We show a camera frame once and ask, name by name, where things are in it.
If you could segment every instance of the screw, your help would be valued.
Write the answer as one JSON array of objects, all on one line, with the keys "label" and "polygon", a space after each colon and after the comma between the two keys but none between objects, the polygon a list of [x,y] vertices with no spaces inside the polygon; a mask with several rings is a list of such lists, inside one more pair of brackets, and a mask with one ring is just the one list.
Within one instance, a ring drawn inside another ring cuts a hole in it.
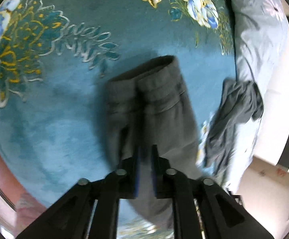
[{"label": "screw", "polygon": [[126,170],[124,170],[124,169],[118,169],[118,170],[116,170],[116,174],[117,174],[117,175],[120,175],[120,176],[126,175]]},{"label": "screw", "polygon": [[205,185],[207,185],[207,186],[211,186],[211,185],[214,184],[214,181],[212,179],[210,179],[210,178],[206,178],[206,179],[203,180],[203,183]]},{"label": "screw", "polygon": [[173,168],[166,170],[166,174],[168,174],[168,175],[175,175],[177,172],[178,171],[173,169]]},{"label": "screw", "polygon": [[78,180],[78,184],[81,185],[81,186],[87,185],[88,182],[89,182],[89,180],[86,179],[86,178],[81,178],[81,179]]}]

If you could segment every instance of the orange surface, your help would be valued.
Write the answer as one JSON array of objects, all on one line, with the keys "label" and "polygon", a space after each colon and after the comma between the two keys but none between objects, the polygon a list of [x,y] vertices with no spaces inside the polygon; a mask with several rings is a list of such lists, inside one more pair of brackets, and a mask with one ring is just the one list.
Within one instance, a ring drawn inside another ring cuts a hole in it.
[{"label": "orange surface", "polygon": [[21,195],[26,192],[23,186],[21,186],[21,184],[8,169],[1,157],[0,189],[13,204],[16,204],[16,202],[20,199]]}]

